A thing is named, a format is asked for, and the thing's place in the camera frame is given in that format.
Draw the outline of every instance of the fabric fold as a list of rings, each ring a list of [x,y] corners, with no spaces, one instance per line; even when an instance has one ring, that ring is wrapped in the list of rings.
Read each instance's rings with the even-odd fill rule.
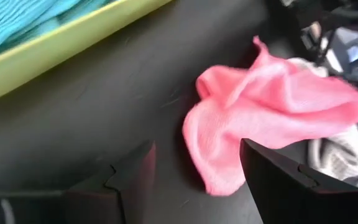
[[[302,59],[291,62],[310,69],[313,65]],[[313,72],[319,77],[328,77],[328,72]],[[358,176],[358,125],[323,139],[312,139],[308,144],[308,164],[311,168],[338,180]]]
[[[242,138],[279,149],[358,122],[358,90],[314,74],[322,68],[271,56],[257,37],[254,44],[259,56],[250,69],[217,65],[200,75],[201,101],[183,124],[190,156],[211,195],[230,195],[244,183]]]

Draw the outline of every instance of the gray cloth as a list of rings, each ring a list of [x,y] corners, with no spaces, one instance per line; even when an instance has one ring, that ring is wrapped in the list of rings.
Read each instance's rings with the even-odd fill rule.
[[[323,139],[309,142],[309,165],[338,180],[358,176],[358,126],[353,125],[346,131]]]

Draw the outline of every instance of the black plastic piece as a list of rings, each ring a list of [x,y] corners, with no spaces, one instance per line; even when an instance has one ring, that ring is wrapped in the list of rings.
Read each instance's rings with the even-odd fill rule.
[[[248,139],[240,157],[264,224],[358,223],[357,187]]]
[[[310,26],[312,23],[316,22],[319,18],[324,17],[327,13],[320,1],[316,0],[297,0],[293,1],[292,4],[288,6],[290,11],[294,13],[298,25],[302,28]]]
[[[155,145],[148,142],[68,190],[0,193],[0,223],[142,223],[154,172]]]

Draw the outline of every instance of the white fabric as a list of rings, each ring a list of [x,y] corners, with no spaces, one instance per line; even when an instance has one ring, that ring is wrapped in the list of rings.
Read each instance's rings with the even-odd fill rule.
[[[321,78],[328,77],[324,67],[315,67],[302,58],[291,58],[289,61],[299,67],[310,69]],[[327,138],[329,141],[321,148],[322,139],[309,142],[309,166],[339,180],[358,175],[358,126],[355,124],[342,133]]]

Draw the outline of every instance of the turquoise towel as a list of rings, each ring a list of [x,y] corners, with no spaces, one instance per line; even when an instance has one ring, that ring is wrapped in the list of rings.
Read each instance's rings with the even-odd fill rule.
[[[50,21],[48,21],[49,19],[51,19],[55,16],[58,16],[61,13],[71,9],[73,6],[75,6],[80,1],[81,0],[57,0],[57,2],[51,8],[49,8],[45,13],[43,13],[40,17],[38,17],[38,19],[36,19],[34,22],[32,22],[30,25],[23,28],[19,32],[10,36],[10,38],[8,38],[7,41],[11,42],[13,40],[23,38],[23,35],[33,28],[40,30],[40,31],[36,31],[39,34],[46,33],[46,32],[42,31],[44,29],[43,25],[42,25],[43,22],[46,22],[46,24],[47,24],[46,26],[50,27]]]
[[[37,17],[32,17],[34,18],[32,21],[27,22],[25,26],[20,26],[20,29],[16,29],[15,32],[10,32],[10,35],[4,36],[4,38],[0,40],[0,53],[32,40],[40,35],[46,34],[67,22],[71,22],[103,7],[109,2],[111,2],[111,0],[53,0],[53,3],[50,4],[48,8],[44,9],[42,13],[40,13]]]
[[[58,17],[62,24],[74,21],[75,19],[85,16],[90,12],[93,12],[107,3],[113,2],[112,0],[81,0],[76,6],[63,13]]]
[[[0,45],[47,11],[57,0],[0,0]]]

